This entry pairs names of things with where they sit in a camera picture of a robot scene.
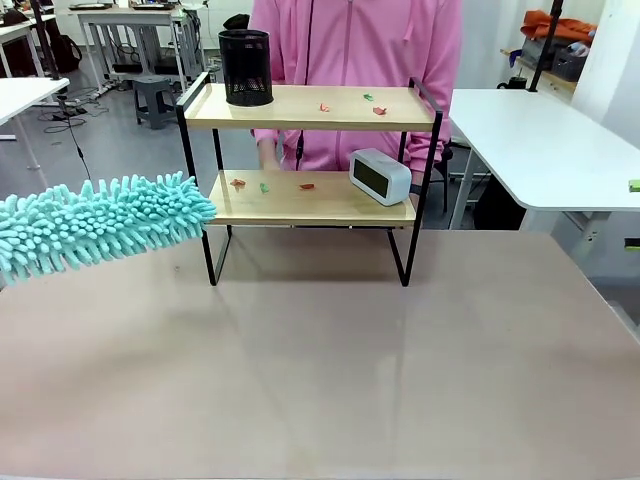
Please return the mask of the person's right hand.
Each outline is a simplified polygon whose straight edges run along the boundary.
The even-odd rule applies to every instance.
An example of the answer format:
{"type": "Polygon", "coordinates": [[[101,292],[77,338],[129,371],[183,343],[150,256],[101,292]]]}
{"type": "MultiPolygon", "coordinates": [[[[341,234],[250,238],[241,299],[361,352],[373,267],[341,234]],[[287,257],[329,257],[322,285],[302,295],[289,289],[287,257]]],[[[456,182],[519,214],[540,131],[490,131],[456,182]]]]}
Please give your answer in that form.
{"type": "Polygon", "coordinates": [[[277,154],[276,141],[266,138],[257,142],[258,158],[263,170],[279,170],[280,159],[277,154]]]}

